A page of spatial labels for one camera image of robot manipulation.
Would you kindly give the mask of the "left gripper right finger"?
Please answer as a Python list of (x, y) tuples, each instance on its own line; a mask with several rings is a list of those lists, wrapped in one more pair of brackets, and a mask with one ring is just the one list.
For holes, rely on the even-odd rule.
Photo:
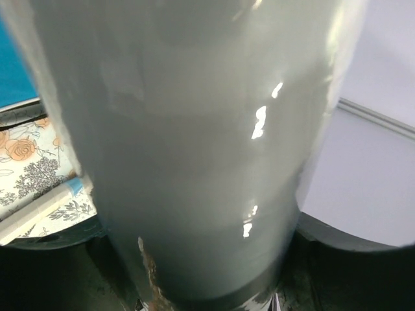
[(413, 310), (414, 246), (365, 240), (303, 213), (278, 300), (282, 310)]

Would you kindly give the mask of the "white shuttlecock tube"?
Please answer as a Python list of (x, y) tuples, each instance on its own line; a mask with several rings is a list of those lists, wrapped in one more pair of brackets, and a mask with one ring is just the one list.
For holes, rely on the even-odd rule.
[(2, 1), (141, 298), (266, 310), (366, 1)]

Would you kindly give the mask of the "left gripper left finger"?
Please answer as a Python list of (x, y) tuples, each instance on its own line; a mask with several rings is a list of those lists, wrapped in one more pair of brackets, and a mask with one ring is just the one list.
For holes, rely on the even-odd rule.
[(2, 310), (142, 310), (135, 286), (93, 216), (1, 247)]

